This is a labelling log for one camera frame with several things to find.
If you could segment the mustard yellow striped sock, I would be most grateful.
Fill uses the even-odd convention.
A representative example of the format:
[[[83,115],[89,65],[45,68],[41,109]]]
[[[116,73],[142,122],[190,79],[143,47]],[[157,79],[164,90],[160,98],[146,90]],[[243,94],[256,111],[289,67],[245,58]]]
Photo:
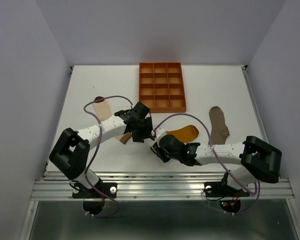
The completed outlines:
[[[177,130],[167,131],[166,133],[174,136],[182,143],[193,142],[199,136],[199,130],[194,125],[187,125]]]

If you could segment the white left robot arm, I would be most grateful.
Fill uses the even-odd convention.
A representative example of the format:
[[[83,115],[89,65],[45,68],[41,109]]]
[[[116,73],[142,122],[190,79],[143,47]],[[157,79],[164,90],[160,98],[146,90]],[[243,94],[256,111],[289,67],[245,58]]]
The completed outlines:
[[[97,124],[73,130],[63,130],[52,148],[49,161],[52,162],[69,180],[84,187],[85,193],[96,197],[101,193],[101,179],[87,164],[90,150],[98,150],[101,143],[126,133],[132,140],[143,143],[153,139],[153,123],[150,109],[141,102],[133,108],[120,110]]]

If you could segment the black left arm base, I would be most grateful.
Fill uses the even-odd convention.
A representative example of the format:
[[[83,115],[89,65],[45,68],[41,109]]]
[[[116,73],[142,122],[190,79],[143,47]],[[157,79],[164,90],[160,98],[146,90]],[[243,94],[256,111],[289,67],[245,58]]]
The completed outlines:
[[[78,181],[71,181],[72,198],[83,200],[82,208],[86,216],[107,218],[119,210],[116,200],[118,184],[116,182],[97,183],[88,189]]]

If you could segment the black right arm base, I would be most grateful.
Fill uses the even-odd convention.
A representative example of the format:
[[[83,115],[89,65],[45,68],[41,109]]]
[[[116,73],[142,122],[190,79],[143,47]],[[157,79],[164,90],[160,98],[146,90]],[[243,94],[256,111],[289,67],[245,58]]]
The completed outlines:
[[[218,202],[223,211],[231,214],[237,214],[240,211],[240,198],[250,196],[248,192],[245,192],[242,189],[232,189],[226,184],[223,184],[221,181],[205,182],[202,193],[207,200]]]

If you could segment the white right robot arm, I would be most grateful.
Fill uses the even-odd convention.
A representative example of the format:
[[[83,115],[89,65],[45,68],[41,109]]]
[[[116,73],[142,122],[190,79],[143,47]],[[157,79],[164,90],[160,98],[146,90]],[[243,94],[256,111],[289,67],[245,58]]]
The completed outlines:
[[[255,136],[235,144],[202,145],[183,143],[168,134],[150,149],[164,163],[176,160],[188,167],[219,163],[225,170],[219,189],[225,195],[256,181],[276,184],[280,177],[282,152]]]

